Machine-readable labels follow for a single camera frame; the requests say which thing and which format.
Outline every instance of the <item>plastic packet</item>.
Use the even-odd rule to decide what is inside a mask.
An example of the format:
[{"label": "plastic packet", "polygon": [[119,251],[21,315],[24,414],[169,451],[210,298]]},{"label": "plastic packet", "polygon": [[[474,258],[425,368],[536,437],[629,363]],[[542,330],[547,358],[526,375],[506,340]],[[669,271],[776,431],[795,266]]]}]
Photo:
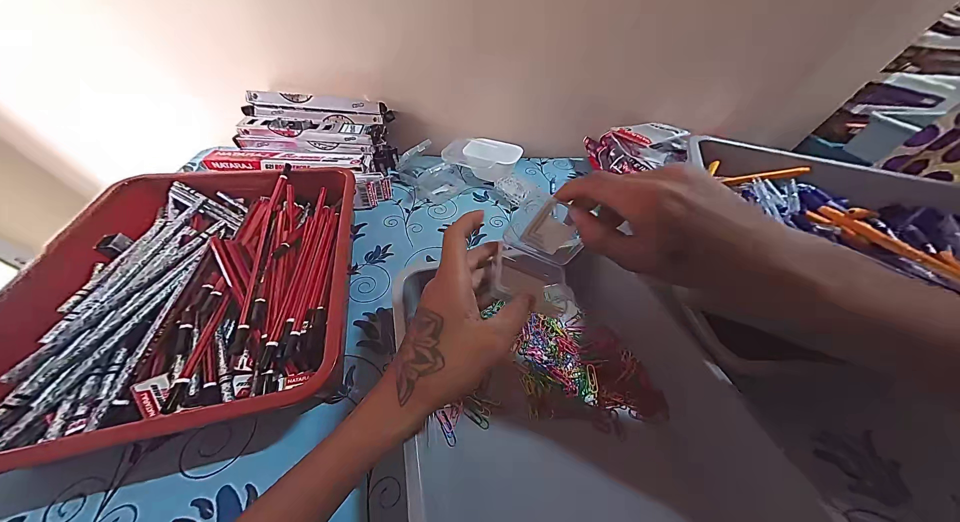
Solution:
[{"label": "plastic packet", "polygon": [[596,170],[635,173],[656,170],[687,160],[690,131],[648,122],[611,128],[599,140],[583,138],[583,147]]}]

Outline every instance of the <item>blue tablecloth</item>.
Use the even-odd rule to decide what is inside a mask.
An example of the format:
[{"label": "blue tablecloth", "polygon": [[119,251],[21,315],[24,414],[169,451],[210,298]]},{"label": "blue tablecloth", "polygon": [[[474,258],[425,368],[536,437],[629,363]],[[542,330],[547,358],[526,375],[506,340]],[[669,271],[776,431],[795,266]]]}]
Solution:
[{"label": "blue tablecloth", "polygon": [[[196,170],[198,160],[187,164]],[[522,159],[516,173],[549,192],[586,171],[580,159]],[[512,209],[472,186],[431,204],[402,184],[393,199],[359,210],[351,231],[348,328],[343,387],[336,404],[316,403],[138,441],[0,475],[0,522],[230,522],[319,443],[378,381],[393,356],[391,282],[417,261],[440,258],[442,231],[482,209],[472,245],[500,239]],[[406,520],[400,449],[359,482],[333,519]]]}]

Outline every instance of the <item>tattoo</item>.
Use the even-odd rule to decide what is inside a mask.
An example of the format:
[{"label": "tattoo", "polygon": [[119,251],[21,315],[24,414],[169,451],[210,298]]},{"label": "tattoo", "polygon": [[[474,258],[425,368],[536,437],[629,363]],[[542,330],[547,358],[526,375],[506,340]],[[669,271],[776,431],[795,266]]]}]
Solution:
[{"label": "tattoo", "polygon": [[396,353],[396,399],[403,406],[414,393],[417,380],[440,371],[444,354],[437,345],[444,319],[430,308],[419,306]]}]

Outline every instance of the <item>white wall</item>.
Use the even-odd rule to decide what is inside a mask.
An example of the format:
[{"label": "white wall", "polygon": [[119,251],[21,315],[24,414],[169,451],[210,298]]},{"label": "white wall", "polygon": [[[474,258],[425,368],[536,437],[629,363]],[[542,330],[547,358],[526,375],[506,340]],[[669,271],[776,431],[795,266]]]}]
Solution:
[{"label": "white wall", "polygon": [[383,99],[402,148],[644,121],[789,148],[956,1],[0,0],[0,108],[99,185],[225,144],[246,89]]},{"label": "white wall", "polygon": [[89,200],[0,139],[0,260],[33,258]]}]

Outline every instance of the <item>pen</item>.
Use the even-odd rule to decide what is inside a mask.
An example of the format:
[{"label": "pen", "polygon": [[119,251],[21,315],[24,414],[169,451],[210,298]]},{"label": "pen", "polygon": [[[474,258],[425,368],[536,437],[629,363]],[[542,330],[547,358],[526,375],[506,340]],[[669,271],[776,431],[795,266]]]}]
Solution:
[{"label": "pen", "polygon": [[787,169],[778,169],[776,171],[763,171],[760,173],[750,173],[750,175],[740,175],[738,177],[720,177],[720,182],[728,187],[733,187],[736,185],[744,185],[746,183],[752,182],[754,179],[790,179],[793,177],[800,177],[805,173],[810,172],[809,165],[802,165],[800,167],[790,167]]}]

